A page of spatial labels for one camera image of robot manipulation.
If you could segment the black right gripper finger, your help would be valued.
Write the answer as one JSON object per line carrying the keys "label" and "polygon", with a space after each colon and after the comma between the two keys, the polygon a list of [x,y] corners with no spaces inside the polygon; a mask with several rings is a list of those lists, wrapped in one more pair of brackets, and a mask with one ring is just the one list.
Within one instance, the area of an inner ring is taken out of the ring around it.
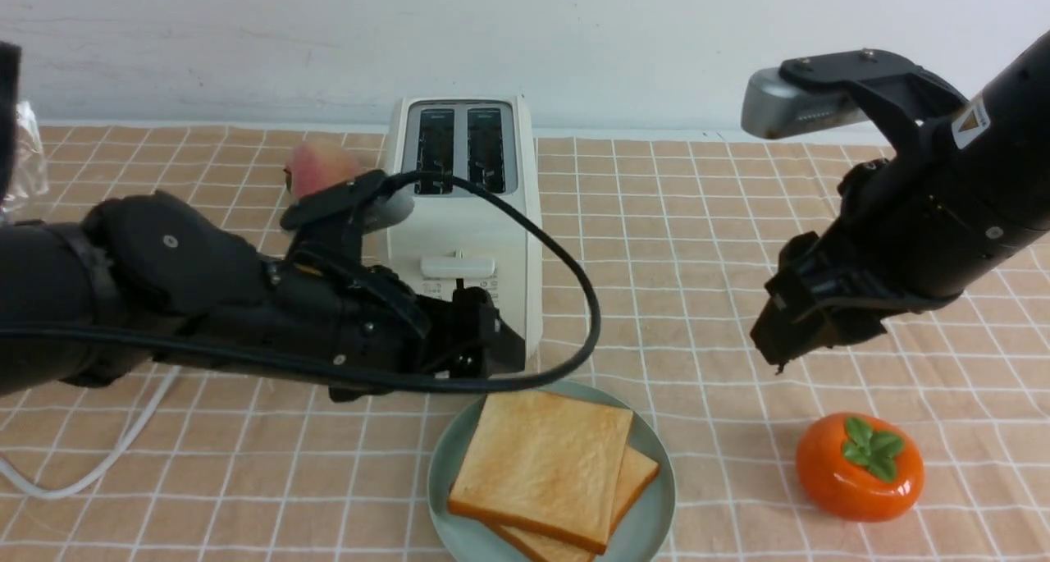
{"label": "black right gripper finger", "polygon": [[750,337],[766,365],[772,365],[776,374],[783,374],[792,361],[828,345],[828,322],[820,313],[791,322],[776,301],[768,299]]}

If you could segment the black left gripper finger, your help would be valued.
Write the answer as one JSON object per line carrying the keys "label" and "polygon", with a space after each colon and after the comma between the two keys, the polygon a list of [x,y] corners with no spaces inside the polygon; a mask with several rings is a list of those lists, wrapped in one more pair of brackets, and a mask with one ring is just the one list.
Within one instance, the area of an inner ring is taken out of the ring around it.
{"label": "black left gripper finger", "polygon": [[443,311],[447,349],[490,348],[503,331],[500,311],[488,290],[476,286],[456,289]]}
{"label": "black left gripper finger", "polygon": [[487,379],[518,374],[525,367],[525,349],[517,345],[441,346],[427,354],[427,375],[436,378]]}

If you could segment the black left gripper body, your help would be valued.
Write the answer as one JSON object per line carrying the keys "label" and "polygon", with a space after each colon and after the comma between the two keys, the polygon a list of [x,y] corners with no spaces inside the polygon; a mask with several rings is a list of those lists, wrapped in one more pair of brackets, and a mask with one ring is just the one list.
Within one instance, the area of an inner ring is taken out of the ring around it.
{"label": "black left gripper body", "polygon": [[270,290],[260,308],[259,348],[338,370],[420,371],[423,344],[386,301],[300,264],[259,259]]}

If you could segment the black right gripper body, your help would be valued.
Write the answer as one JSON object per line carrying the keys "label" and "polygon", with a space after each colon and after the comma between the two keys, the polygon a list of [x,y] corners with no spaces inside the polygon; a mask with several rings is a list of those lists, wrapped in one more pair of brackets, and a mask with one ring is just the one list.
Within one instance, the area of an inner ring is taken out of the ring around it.
{"label": "black right gripper body", "polygon": [[959,298],[920,295],[855,250],[839,235],[796,235],[780,250],[776,273],[765,283],[768,299],[775,300],[791,322],[811,314],[824,316],[830,334],[822,348],[865,344],[888,334],[886,318],[940,310]]}

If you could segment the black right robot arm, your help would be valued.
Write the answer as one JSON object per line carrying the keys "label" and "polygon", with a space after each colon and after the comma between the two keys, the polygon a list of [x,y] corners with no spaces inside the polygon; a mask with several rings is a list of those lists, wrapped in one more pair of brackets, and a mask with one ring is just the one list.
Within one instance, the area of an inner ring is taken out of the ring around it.
{"label": "black right robot arm", "polygon": [[895,155],[859,162],[838,215],[779,251],[750,337],[766,365],[881,336],[956,301],[1048,233],[1048,37],[965,98],[895,53],[796,57],[746,83],[740,127],[765,140],[869,121]]}

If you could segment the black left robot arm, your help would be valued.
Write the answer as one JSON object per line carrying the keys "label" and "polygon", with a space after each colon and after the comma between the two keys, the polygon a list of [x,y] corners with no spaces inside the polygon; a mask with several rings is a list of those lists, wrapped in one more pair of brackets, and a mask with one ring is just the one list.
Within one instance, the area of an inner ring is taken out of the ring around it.
{"label": "black left robot arm", "polygon": [[304,149],[285,169],[285,257],[262,255],[165,191],[106,199],[79,222],[2,229],[2,393],[102,389],[148,360],[382,396],[349,372],[484,380],[524,371],[525,340],[494,297],[427,298],[363,238],[410,217],[386,174]]}

